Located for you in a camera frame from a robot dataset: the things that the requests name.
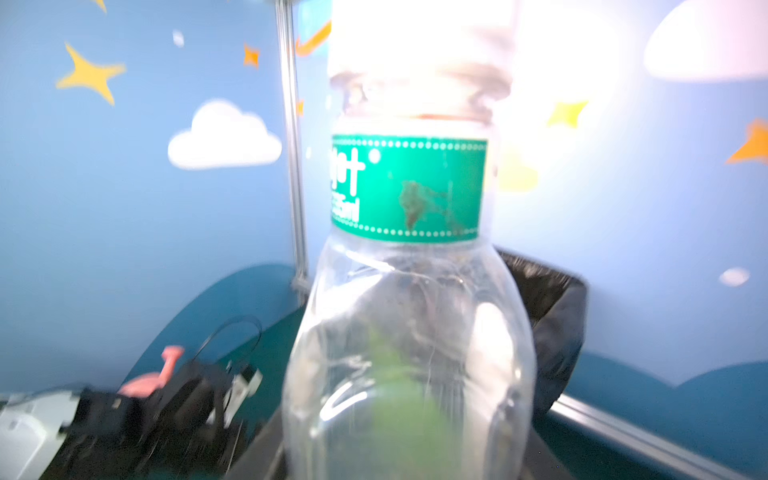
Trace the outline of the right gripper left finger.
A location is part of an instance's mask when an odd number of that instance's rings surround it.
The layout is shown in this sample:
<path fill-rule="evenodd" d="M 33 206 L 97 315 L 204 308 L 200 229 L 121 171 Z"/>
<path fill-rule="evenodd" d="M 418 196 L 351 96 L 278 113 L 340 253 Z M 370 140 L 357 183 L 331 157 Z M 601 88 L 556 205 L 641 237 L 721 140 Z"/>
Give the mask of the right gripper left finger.
<path fill-rule="evenodd" d="M 283 418 L 278 407 L 224 480 L 287 480 Z"/>

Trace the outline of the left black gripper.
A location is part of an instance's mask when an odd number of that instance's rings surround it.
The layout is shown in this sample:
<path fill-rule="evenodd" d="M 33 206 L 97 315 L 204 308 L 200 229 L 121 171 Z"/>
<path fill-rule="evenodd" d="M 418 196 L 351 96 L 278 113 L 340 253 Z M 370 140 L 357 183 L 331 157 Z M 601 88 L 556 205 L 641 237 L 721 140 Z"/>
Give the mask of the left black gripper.
<path fill-rule="evenodd" d="M 45 479 L 178 478 L 227 473 L 246 450 L 246 425 L 225 419 L 234 377 L 190 361 L 146 398 L 85 390 Z"/>

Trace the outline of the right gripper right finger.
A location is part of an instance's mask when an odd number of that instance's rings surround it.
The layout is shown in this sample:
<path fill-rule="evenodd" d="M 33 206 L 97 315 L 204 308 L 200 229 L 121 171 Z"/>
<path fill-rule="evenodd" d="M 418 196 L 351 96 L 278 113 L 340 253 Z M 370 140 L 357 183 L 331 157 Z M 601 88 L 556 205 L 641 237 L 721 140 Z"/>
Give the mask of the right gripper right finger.
<path fill-rule="evenodd" d="M 535 430 L 531 430 L 519 480 L 575 480 Z"/>

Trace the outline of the small clear green-cap bottle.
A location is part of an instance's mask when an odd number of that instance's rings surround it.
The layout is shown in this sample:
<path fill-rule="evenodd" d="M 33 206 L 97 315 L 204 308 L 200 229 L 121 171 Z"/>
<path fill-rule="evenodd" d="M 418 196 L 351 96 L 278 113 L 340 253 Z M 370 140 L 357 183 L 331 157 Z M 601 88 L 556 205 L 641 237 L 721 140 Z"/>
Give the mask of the small clear green-cap bottle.
<path fill-rule="evenodd" d="M 294 479 L 515 479 L 536 355 L 487 239 L 515 1 L 336 1 L 331 229 L 285 375 Z"/>

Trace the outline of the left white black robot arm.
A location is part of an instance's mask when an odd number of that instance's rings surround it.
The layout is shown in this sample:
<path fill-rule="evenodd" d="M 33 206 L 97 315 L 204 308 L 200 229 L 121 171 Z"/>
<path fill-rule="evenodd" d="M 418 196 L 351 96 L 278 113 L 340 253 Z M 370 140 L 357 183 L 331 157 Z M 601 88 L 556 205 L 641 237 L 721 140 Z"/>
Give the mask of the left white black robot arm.
<path fill-rule="evenodd" d="M 178 363 L 116 392 L 63 389 L 1 404 L 4 479 L 218 479 L 249 442 L 236 414 L 263 376 Z"/>

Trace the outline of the black bin liner bag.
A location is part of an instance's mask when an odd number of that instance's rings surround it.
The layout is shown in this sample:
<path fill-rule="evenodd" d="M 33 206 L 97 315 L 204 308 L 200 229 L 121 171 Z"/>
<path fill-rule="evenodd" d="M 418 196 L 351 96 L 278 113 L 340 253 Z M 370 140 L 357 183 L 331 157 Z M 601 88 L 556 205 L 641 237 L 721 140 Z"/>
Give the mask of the black bin liner bag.
<path fill-rule="evenodd" d="M 501 250 L 531 322 L 537 357 L 536 419 L 544 417 L 568 385 L 585 340 L 588 285 L 579 277 Z"/>

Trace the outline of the pink toy watering can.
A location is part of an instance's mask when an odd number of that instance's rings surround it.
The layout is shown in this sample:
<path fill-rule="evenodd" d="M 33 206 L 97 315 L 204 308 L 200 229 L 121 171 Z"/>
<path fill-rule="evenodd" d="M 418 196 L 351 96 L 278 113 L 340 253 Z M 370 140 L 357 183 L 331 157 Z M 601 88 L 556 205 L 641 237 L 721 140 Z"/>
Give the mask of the pink toy watering can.
<path fill-rule="evenodd" d="M 166 346 L 161 354 L 164 361 L 159 372 L 139 375 L 120 387 L 118 393 L 132 398 L 147 398 L 156 390 L 163 388 L 171 379 L 176 364 L 185 353 L 181 346 Z"/>

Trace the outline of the aluminium frame back rail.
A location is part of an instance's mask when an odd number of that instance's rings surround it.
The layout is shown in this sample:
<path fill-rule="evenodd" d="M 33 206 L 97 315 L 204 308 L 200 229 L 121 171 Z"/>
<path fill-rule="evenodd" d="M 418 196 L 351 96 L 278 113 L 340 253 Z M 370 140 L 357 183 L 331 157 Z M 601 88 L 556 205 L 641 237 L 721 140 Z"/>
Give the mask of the aluminium frame back rail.
<path fill-rule="evenodd" d="M 750 476 L 698 455 L 627 421 L 566 394 L 552 405 L 550 416 L 638 461 L 681 479 L 748 480 Z"/>

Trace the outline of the aluminium frame corner post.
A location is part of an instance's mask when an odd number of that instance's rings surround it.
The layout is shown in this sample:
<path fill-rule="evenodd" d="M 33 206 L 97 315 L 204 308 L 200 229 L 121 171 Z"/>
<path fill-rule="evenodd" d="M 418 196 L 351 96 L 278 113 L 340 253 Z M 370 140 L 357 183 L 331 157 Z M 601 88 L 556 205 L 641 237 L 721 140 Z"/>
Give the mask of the aluminium frame corner post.
<path fill-rule="evenodd" d="M 275 2 L 276 26 L 280 53 L 281 82 L 285 115 L 285 150 L 287 155 L 291 224 L 294 244 L 295 276 L 292 287 L 297 293 L 308 294 L 309 258 L 304 218 L 300 129 L 298 120 L 298 90 L 293 31 L 293 2 Z"/>

